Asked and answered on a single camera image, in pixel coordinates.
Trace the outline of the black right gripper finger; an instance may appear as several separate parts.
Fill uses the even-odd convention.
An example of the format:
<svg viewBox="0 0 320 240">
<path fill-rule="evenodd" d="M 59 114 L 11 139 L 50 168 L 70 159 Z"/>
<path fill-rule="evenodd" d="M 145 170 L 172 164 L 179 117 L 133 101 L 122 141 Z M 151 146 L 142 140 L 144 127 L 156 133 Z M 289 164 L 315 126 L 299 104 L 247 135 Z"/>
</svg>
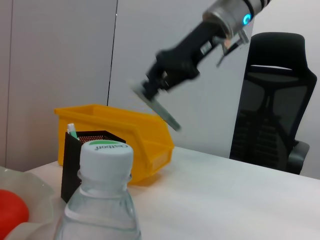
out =
<svg viewBox="0 0 320 240">
<path fill-rule="evenodd" d="M 143 82 L 144 86 L 158 86 L 160 81 L 160 76 L 158 73 L 148 72 L 146 74 L 146 80 Z"/>
<path fill-rule="evenodd" d="M 147 99 L 153 99 L 160 91 L 167 91 L 170 89 L 170 78 L 160 78 L 159 85 L 147 86 Z"/>
</svg>

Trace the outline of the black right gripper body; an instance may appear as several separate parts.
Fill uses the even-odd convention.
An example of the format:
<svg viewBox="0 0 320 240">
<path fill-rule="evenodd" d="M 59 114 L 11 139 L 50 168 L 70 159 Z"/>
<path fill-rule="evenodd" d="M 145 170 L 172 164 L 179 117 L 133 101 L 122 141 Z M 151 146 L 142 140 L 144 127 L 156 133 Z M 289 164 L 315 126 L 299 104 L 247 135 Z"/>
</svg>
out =
<svg viewBox="0 0 320 240">
<path fill-rule="evenodd" d="M 203 21 L 175 47 L 160 51 L 156 63 L 166 76 L 159 80 L 159 88 L 169 90 L 185 80 L 197 78 L 198 64 L 217 46 L 214 37 L 225 37 L 222 27 Z"/>
</svg>

